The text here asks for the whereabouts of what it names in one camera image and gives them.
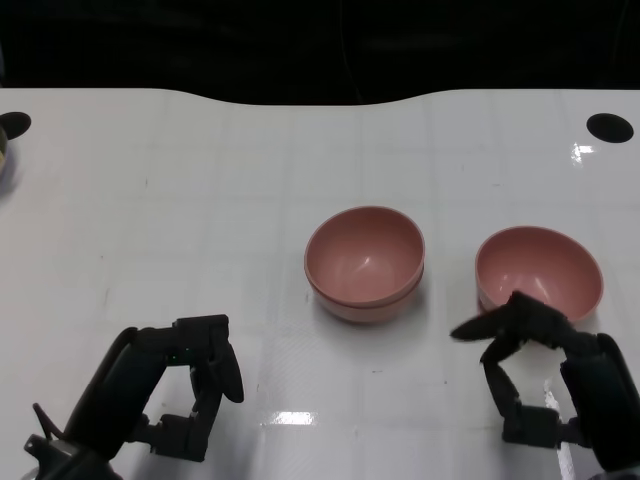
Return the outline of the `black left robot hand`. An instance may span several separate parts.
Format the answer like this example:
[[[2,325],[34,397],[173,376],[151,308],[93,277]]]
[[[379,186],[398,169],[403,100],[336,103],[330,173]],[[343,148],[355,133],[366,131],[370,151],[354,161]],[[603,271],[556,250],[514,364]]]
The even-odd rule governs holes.
[[[150,424],[144,409],[166,369],[186,366],[195,398],[186,417]],[[141,442],[161,456],[201,462],[221,400],[244,400],[226,315],[180,318],[167,328],[130,327],[109,348],[64,429],[65,441],[106,460],[124,443]]]

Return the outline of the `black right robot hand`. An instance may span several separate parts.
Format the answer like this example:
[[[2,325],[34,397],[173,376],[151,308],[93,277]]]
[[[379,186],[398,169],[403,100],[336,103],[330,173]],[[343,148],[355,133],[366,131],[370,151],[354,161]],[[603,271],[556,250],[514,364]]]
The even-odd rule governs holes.
[[[607,474],[638,469],[639,392],[611,336],[578,331],[560,311],[519,291],[450,335],[459,341],[490,342],[480,362],[503,419],[503,441],[547,449],[576,444],[592,450]],[[565,353],[560,373],[576,410],[568,422],[551,407],[523,404],[500,365],[529,341]]]

